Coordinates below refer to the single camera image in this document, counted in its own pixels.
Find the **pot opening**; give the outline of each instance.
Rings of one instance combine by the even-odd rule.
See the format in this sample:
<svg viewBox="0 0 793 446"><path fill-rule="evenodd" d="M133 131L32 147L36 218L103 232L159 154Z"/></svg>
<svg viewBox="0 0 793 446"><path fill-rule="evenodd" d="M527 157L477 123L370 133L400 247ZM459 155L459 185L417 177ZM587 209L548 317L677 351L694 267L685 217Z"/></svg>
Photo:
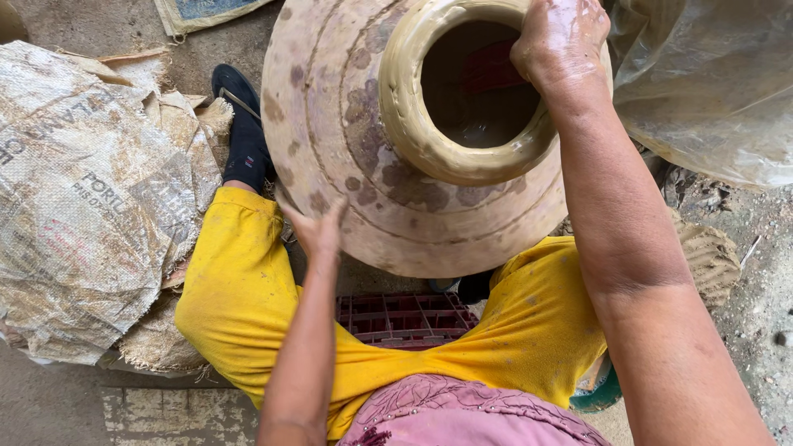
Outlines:
<svg viewBox="0 0 793 446"><path fill-rule="evenodd" d="M505 58L489 56L503 55L519 36L518 30L500 23L469 21L432 45L424 57L421 88L432 123L446 137L463 147L490 148L508 143L526 128L540 102L530 83L479 91L505 79L497 70ZM485 47L492 52L469 58Z"/></svg>

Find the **cement bag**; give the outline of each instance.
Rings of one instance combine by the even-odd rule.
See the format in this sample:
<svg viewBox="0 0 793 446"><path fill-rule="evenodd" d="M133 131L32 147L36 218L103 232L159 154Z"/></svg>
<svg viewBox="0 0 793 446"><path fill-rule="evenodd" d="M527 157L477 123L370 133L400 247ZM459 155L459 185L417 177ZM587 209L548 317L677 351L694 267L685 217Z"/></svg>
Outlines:
<svg viewBox="0 0 793 446"><path fill-rule="evenodd" d="M727 183L793 183L792 14L791 0L618 0L609 41L627 132Z"/></svg>
<svg viewBox="0 0 793 446"><path fill-rule="evenodd" d="M272 0L154 0L169 36L187 33L218 25L243 16Z"/></svg>
<svg viewBox="0 0 793 446"><path fill-rule="evenodd" d="M157 299L220 183L197 121L158 128L192 109L139 87L150 79L136 72L164 69L153 57L148 71L117 61L130 76L109 78L127 87L0 46L0 317L33 356L95 363Z"/></svg>

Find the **plastic sheet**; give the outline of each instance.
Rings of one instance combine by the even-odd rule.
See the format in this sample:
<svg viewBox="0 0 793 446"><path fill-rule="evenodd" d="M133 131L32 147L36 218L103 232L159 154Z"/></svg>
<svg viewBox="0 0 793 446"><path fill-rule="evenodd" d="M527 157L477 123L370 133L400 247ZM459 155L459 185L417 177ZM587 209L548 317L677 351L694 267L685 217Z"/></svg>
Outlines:
<svg viewBox="0 0 793 446"><path fill-rule="evenodd" d="M791 0L618 0L610 15L634 139L734 185L793 183Z"/></svg>

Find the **person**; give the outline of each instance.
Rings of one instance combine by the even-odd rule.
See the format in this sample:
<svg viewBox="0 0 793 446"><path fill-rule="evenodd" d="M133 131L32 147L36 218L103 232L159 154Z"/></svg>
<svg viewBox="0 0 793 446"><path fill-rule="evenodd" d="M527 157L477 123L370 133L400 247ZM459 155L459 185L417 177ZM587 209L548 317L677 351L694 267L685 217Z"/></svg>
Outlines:
<svg viewBox="0 0 793 446"><path fill-rule="evenodd" d="M423 352L364 345L333 321L344 200L319 220L282 203L308 256L295 284L279 206L259 195L274 173L259 100L216 69L230 157L176 324L261 407L260 444L607 444L564 409L606 343L636 444L773 444L611 104L608 29L595 0L531 3L511 60L557 127L575 238L498 268L480 324Z"/></svg>

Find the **red plastic crate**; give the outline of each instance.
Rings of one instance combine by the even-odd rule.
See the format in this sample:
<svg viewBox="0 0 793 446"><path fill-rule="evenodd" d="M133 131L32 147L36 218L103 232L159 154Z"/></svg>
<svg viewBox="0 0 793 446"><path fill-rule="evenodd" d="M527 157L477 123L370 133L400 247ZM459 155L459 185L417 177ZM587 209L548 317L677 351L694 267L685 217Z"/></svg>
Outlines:
<svg viewBox="0 0 793 446"><path fill-rule="evenodd" d="M459 339L479 323L455 293L341 296L336 320L364 344L412 351Z"/></svg>

